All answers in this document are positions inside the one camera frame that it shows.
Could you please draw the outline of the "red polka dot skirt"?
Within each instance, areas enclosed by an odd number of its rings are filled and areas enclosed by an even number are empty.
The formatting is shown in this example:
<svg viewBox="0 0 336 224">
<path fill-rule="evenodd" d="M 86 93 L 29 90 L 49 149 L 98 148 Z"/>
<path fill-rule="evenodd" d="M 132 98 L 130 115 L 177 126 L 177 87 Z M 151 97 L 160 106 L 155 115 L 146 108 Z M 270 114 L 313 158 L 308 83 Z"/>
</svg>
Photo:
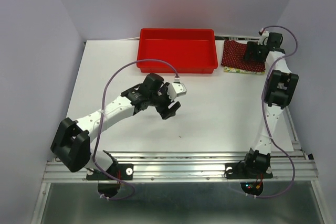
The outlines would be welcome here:
<svg viewBox="0 0 336 224">
<path fill-rule="evenodd" d="M 245 61 L 243 59 L 247 44 L 234 40 L 224 42 L 222 67 L 237 68 L 248 71 L 262 72 L 266 70 L 264 62 Z"/>
</svg>

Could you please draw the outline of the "lemon print skirt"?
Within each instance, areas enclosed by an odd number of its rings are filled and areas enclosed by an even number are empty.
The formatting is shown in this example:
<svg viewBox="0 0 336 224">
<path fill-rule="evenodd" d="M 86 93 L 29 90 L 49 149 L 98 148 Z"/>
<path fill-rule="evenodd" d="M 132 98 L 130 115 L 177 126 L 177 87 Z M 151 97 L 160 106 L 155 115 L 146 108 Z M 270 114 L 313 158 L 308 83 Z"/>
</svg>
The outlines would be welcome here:
<svg viewBox="0 0 336 224">
<path fill-rule="evenodd" d="M 242 69 L 230 68 L 230 67 L 224 67 L 224 72 L 241 73 L 241 74 L 265 74 L 264 71 L 256 72 L 256 71 L 248 71 L 248 70 L 242 70 Z"/>
</svg>

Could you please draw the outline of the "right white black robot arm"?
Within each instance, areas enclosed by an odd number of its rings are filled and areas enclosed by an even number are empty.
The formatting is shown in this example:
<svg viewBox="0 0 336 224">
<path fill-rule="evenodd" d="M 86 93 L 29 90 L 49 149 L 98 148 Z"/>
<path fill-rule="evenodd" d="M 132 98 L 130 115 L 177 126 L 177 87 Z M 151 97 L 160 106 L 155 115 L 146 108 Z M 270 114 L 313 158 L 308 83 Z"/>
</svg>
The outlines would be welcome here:
<svg viewBox="0 0 336 224">
<path fill-rule="evenodd" d="M 246 178 L 271 176 L 271 147 L 275 146 L 274 131 L 284 109 L 290 104 L 299 76 L 292 73 L 286 63 L 285 51 L 281 49 L 283 36 L 262 29 L 256 44 L 247 44 L 244 59 L 263 61 L 269 70 L 261 94 L 262 119 L 241 170 Z"/>
</svg>

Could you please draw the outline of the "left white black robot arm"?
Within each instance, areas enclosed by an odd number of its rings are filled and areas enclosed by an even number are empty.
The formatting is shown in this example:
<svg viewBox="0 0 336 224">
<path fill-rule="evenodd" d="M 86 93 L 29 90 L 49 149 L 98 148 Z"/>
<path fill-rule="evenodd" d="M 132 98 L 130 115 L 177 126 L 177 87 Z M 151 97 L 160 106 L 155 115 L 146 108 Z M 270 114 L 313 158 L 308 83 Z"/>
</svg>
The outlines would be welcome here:
<svg viewBox="0 0 336 224">
<path fill-rule="evenodd" d="M 187 89 L 178 77 L 172 83 L 155 73 L 148 74 L 142 83 L 123 91 L 109 104 L 82 118 L 63 119 L 51 144 L 52 153 L 72 173 L 83 168 L 96 170 L 106 179 L 127 179 L 131 174 L 119 168 L 116 158 L 107 151 L 92 147 L 101 134 L 118 122 L 154 107 L 162 119 L 176 115 L 181 104 L 176 100 Z"/>
</svg>

